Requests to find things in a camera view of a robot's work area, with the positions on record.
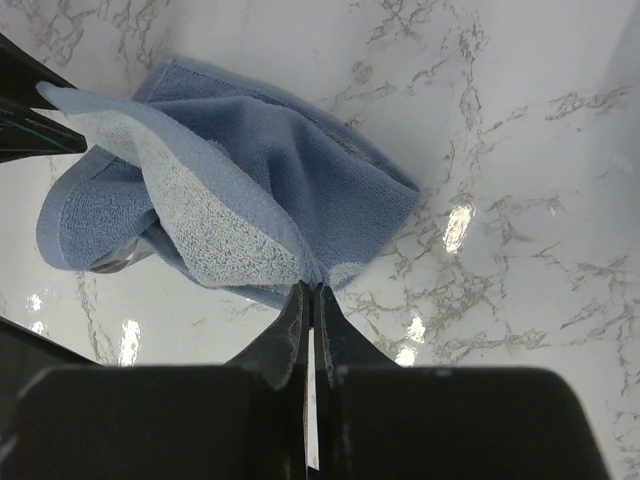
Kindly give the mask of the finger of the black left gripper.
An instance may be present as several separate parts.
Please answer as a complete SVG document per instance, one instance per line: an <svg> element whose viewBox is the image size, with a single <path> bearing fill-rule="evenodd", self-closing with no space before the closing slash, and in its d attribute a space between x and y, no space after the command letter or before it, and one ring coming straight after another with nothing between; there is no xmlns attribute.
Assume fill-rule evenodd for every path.
<svg viewBox="0 0 640 480"><path fill-rule="evenodd" d="M53 108L36 88L40 82L57 87L74 85L0 34L1 97L30 108Z"/></svg>
<svg viewBox="0 0 640 480"><path fill-rule="evenodd" d="M21 104L1 100L1 162L83 153L85 138Z"/></svg>

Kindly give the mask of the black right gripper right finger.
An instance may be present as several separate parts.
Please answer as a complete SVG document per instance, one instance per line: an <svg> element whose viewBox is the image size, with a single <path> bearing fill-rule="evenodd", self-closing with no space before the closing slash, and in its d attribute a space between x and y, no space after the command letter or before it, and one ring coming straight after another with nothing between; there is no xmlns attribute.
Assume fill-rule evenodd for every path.
<svg viewBox="0 0 640 480"><path fill-rule="evenodd" d="M402 367L313 297L322 479L605 479L578 397L532 367Z"/></svg>

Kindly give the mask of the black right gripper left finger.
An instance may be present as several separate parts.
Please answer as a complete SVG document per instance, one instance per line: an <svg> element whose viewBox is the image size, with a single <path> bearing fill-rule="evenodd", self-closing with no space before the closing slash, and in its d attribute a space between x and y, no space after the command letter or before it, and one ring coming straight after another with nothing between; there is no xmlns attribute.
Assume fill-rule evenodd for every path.
<svg viewBox="0 0 640 480"><path fill-rule="evenodd" d="M101 366L1 324L5 479L305 479L311 292L221 365Z"/></svg>

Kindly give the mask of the blue towel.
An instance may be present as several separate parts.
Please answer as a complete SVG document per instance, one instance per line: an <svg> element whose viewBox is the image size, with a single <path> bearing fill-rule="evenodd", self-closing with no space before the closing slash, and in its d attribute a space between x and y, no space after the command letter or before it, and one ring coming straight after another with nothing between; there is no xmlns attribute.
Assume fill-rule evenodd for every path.
<svg viewBox="0 0 640 480"><path fill-rule="evenodd" d="M277 308L297 282L348 285L420 197L334 117L195 60L160 61L131 99L38 91L91 145L40 212L37 245L57 269L144 245L202 287Z"/></svg>

